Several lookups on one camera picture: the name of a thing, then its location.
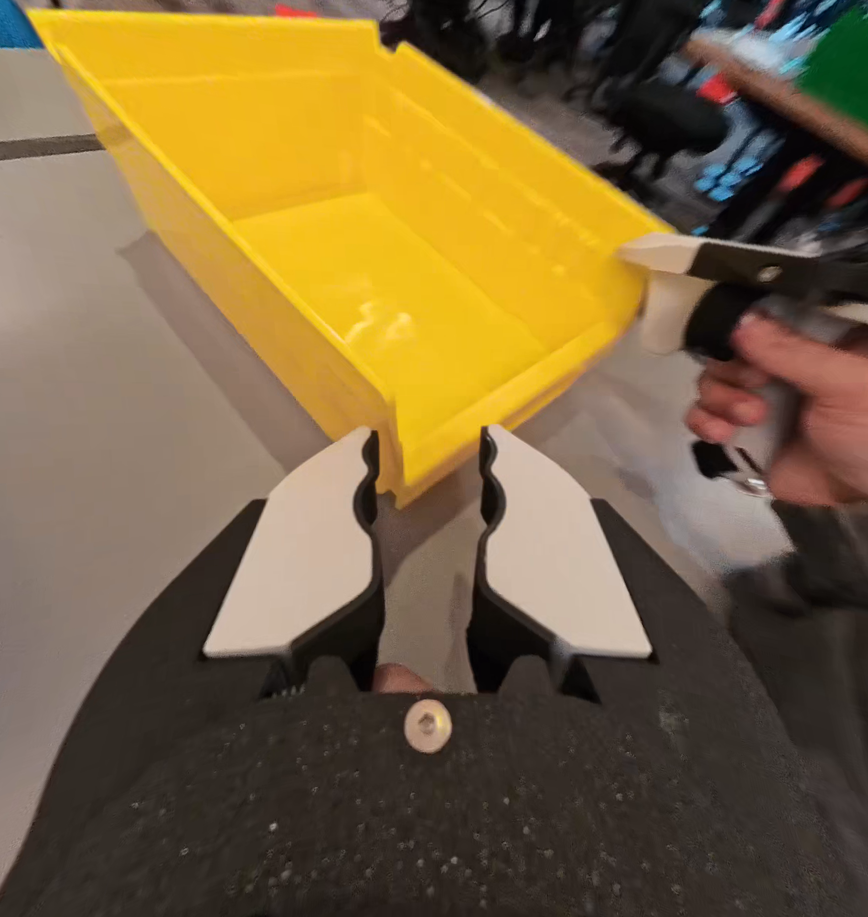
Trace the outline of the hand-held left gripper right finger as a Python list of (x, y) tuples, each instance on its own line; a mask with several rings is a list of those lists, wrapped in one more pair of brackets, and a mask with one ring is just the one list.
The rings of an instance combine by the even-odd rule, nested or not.
[(593, 498), (551, 458), (498, 425), (481, 429), (484, 531), (468, 656), (478, 693), (541, 660), (552, 690), (596, 694), (593, 659), (652, 662), (654, 648)]

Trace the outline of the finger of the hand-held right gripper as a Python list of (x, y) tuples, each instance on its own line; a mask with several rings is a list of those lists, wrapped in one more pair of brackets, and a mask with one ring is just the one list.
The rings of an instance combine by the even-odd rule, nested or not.
[(623, 243), (617, 256), (629, 265), (651, 272), (691, 275), (701, 238), (693, 235), (649, 233)]
[(640, 321), (644, 350), (668, 356), (686, 349), (685, 331), (697, 304), (715, 286), (681, 274), (649, 274)]

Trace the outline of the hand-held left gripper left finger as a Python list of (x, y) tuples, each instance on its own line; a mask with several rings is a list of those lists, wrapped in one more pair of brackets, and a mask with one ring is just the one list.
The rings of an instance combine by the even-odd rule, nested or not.
[(270, 686), (306, 681), (339, 659), (371, 688), (385, 617), (373, 531), (376, 431), (358, 427), (291, 471), (269, 494), (204, 640), (207, 659), (269, 659)]

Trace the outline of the yellow plastic bin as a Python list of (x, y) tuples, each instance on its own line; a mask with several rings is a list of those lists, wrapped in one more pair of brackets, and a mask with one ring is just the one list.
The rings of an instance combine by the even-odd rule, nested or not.
[(370, 21), (28, 17), (149, 230), (399, 506), (631, 325), (672, 228)]

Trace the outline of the person's right forearm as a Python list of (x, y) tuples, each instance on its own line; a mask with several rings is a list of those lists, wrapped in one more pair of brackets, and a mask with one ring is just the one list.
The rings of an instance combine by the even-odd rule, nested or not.
[(726, 579), (728, 627), (868, 864), (868, 503), (776, 501), (792, 550)]

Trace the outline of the person's right hand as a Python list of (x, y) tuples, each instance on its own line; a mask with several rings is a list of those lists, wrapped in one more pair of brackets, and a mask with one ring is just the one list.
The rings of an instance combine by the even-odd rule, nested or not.
[(736, 358), (707, 361), (685, 426), (723, 445), (768, 419), (767, 384), (788, 384), (800, 395), (800, 412), (767, 475), (772, 497), (799, 506), (867, 502), (868, 327), (829, 344), (752, 313), (732, 340)]

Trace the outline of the black office chair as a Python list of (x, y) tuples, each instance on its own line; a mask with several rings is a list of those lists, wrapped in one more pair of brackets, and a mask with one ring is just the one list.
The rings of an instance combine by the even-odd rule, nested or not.
[(654, 158), (649, 179), (658, 181), (675, 156), (705, 156), (726, 141), (730, 130), (722, 106), (657, 78), (614, 86), (606, 95), (603, 114), (621, 131), (614, 149), (625, 142), (637, 147), (627, 162), (606, 161), (593, 167), (621, 188), (635, 185), (636, 172), (648, 157)]

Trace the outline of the wooden office desk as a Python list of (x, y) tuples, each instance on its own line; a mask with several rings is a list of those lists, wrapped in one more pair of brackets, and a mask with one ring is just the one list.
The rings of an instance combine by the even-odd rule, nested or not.
[(692, 38), (681, 55), (694, 65), (713, 67), (739, 95), (771, 109), (868, 169), (865, 124), (800, 91), (792, 81), (744, 63), (726, 46), (711, 40)]

